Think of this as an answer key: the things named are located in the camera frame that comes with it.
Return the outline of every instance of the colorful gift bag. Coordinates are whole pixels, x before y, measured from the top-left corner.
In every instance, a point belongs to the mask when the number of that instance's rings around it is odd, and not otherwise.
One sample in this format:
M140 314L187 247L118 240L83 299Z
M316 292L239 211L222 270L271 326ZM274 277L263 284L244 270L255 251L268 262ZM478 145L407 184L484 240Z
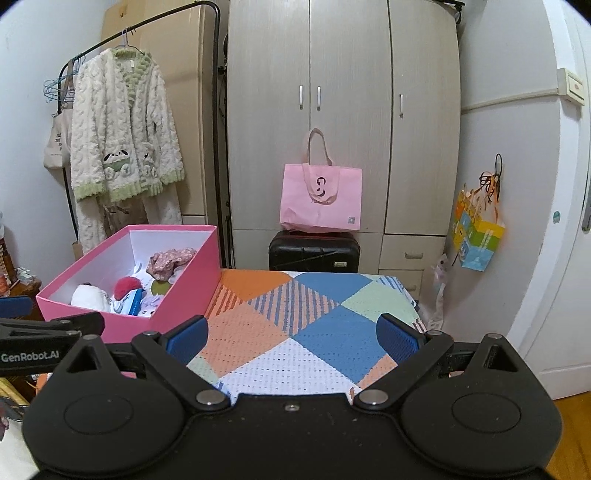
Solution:
M322 137L328 165L310 165L313 134ZM279 222L308 233L358 231L361 193L361 169L334 166L324 135L314 128L306 135L302 163L285 166Z
M458 194L453 226L453 243L462 267L484 271L505 232L498 206L499 174L483 173L482 187Z

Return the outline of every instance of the red fuzzy ball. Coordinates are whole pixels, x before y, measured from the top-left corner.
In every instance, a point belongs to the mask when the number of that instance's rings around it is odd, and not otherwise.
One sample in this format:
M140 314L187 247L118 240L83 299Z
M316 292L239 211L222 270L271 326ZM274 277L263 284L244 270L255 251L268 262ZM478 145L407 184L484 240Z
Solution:
M121 300L125 297L130 291L136 290L142 287L142 282L140 282L135 277L123 277L117 280L114 288L114 296L115 300Z

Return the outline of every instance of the bottle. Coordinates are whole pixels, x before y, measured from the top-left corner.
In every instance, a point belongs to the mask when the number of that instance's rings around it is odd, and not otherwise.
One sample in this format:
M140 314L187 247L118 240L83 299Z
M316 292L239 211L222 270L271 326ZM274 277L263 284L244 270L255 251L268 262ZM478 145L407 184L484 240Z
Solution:
M12 258L10 258L4 241L4 223L2 212L0 212L0 295L5 294L16 280L17 272L14 270Z

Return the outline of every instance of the colorful geometric tablecloth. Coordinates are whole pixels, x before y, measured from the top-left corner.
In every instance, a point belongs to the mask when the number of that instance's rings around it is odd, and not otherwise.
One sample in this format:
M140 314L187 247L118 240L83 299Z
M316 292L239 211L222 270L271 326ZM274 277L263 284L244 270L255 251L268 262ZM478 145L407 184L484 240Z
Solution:
M207 345L188 367L232 401L356 394L396 366L375 326L400 301L392 277L224 270L206 313ZM407 323L425 331L418 315Z

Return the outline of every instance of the silver bolt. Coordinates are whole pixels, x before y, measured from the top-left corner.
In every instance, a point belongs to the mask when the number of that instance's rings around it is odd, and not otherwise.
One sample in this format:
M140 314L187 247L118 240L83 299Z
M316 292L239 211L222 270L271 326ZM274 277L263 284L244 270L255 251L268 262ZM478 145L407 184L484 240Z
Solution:
M359 399L366 405L381 405L388 401L388 394L383 390L371 388L370 390L363 390L359 394Z
M218 405L227 397L219 390L203 390L195 398L202 405Z

